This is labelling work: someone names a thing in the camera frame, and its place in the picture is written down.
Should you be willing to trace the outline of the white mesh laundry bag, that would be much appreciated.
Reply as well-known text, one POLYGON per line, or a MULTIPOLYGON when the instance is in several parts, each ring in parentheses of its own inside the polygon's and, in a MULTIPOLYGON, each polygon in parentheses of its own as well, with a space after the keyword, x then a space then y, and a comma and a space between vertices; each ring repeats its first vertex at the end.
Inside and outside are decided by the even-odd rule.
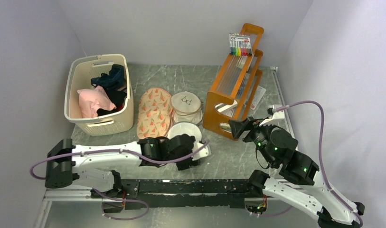
POLYGON ((180 143, 199 143, 202 141, 202 132, 199 127, 193 123, 179 122, 169 129, 167 138, 180 143))

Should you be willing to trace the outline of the dark blue bra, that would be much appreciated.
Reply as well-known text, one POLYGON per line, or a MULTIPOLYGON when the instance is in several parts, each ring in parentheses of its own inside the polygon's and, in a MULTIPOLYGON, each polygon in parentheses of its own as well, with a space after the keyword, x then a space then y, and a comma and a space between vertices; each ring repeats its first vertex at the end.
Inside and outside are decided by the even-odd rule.
POLYGON ((96 88, 101 86, 105 90, 118 90, 124 83, 124 66, 113 64, 109 73, 101 73, 100 77, 90 80, 90 84, 96 88))

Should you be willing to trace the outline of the pink bra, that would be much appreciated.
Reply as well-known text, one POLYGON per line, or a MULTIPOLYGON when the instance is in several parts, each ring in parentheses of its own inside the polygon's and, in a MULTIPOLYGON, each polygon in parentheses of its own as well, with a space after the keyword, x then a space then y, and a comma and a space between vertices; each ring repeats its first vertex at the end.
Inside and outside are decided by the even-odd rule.
POLYGON ((100 108, 108 111, 116 108, 101 86, 94 89, 80 89, 77 93, 83 118, 96 118, 97 110, 100 108))

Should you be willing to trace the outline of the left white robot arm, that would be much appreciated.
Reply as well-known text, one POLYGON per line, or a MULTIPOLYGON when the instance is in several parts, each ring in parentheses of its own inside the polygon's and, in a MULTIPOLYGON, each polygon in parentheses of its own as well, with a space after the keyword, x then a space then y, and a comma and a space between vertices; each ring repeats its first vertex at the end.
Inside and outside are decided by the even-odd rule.
POLYGON ((72 139, 64 139, 47 154, 45 187, 59 189, 75 184, 115 198, 123 190, 120 174, 103 171, 104 167, 161 167, 174 163, 181 171, 199 165, 210 154, 208 144, 187 134, 109 146, 74 145, 72 139))

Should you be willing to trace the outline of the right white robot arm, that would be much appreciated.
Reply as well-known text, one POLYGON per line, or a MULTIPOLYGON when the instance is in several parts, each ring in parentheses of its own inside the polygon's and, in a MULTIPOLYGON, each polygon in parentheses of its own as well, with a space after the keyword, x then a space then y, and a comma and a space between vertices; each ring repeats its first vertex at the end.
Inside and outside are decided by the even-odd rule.
POLYGON ((234 139, 247 132, 243 142, 253 142, 270 168, 279 169, 279 175, 303 191, 285 185, 264 171, 255 170, 248 179, 248 192, 254 197, 277 198, 308 214, 321 228, 362 227, 360 217, 365 210, 364 204, 352 202, 336 192, 324 179, 320 166, 296 149, 298 141, 289 132, 263 122, 263 119, 247 117, 228 123, 234 139))

